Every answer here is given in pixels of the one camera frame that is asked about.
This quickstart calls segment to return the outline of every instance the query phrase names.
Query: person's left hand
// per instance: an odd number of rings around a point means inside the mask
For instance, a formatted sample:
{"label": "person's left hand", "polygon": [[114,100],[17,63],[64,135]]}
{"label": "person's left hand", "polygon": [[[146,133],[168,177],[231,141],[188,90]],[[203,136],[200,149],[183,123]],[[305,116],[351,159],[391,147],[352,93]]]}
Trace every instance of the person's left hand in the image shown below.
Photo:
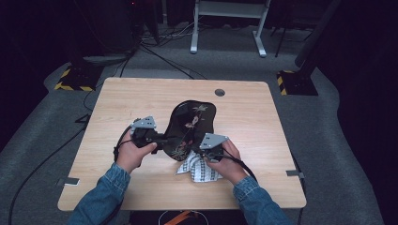
{"label": "person's left hand", "polygon": [[[129,140],[131,140],[130,131],[123,137],[122,143]],[[133,142],[125,142],[119,147],[119,156],[116,164],[127,173],[131,173],[132,170],[141,165],[144,156],[155,150],[156,146],[157,144],[153,142],[139,148]]]}

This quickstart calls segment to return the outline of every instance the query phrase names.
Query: table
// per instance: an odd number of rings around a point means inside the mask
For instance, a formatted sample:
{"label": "table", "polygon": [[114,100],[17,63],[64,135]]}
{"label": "table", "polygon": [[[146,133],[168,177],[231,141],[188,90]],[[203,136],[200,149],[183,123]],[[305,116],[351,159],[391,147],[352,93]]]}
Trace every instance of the table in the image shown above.
{"label": "table", "polygon": [[265,4],[245,4],[230,2],[209,2],[196,0],[193,16],[193,34],[191,40],[191,53],[197,53],[197,43],[199,36],[199,15],[203,16],[226,16],[260,19],[257,31],[253,31],[253,37],[261,57],[266,57],[267,53],[261,41],[264,21],[266,20],[270,0]]}
{"label": "table", "polygon": [[[225,95],[215,95],[216,89]],[[259,184],[280,207],[304,207],[299,178],[286,175],[295,166],[265,82],[108,78],[69,173],[80,178],[80,184],[64,187],[59,209],[73,210],[95,187],[113,163],[113,148],[121,133],[134,119],[152,115],[156,130],[163,133],[173,108],[188,99],[215,104],[215,133],[234,142]],[[176,174],[181,163],[163,151],[146,156],[131,174],[122,209],[238,208],[228,181],[193,183],[189,173]]]}

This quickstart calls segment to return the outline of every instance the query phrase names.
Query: patterned cloth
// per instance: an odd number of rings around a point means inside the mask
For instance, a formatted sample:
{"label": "patterned cloth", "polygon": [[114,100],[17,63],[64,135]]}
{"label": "patterned cloth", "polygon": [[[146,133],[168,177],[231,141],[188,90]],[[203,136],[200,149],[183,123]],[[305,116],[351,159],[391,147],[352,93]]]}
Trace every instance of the patterned cloth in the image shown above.
{"label": "patterned cloth", "polygon": [[191,172],[193,182],[217,181],[219,178],[222,178],[218,172],[207,166],[205,160],[199,154],[193,151],[190,152],[187,159],[185,159],[184,163],[176,171],[177,174],[186,172]]}

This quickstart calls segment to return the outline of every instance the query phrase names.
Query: white stand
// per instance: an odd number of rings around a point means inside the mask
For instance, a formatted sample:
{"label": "white stand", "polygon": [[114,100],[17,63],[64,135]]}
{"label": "white stand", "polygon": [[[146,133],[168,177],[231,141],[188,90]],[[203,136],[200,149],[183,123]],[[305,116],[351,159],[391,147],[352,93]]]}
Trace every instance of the white stand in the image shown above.
{"label": "white stand", "polygon": [[269,0],[263,4],[227,3],[227,2],[208,2],[196,0],[195,15],[193,21],[193,34],[191,41],[191,53],[198,51],[198,23],[199,15],[207,16],[227,16],[260,19],[257,31],[253,31],[255,44],[261,57],[266,57],[267,53],[261,41],[264,21],[266,20],[269,7]]}

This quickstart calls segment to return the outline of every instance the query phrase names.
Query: hand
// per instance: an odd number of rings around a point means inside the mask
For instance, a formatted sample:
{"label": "hand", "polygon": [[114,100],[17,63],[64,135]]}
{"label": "hand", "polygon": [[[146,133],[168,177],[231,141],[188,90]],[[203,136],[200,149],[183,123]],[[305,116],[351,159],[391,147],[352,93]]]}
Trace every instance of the hand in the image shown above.
{"label": "hand", "polygon": [[[240,159],[240,154],[234,144],[227,140],[222,143],[222,147],[231,154],[234,158]],[[225,179],[229,180],[233,185],[237,184],[240,180],[248,176],[243,168],[229,158],[223,158],[220,162],[209,162],[206,159],[207,166],[222,175]]]}
{"label": "hand", "polygon": [[130,131],[128,131],[122,139],[122,143],[125,143],[119,147],[119,156],[116,161],[116,164],[127,173],[131,173],[135,168],[139,167],[144,156],[155,150],[157,146],[157,144],[153,142],[139,148],[135,146],[133,142],[129,142],[130,140]]}

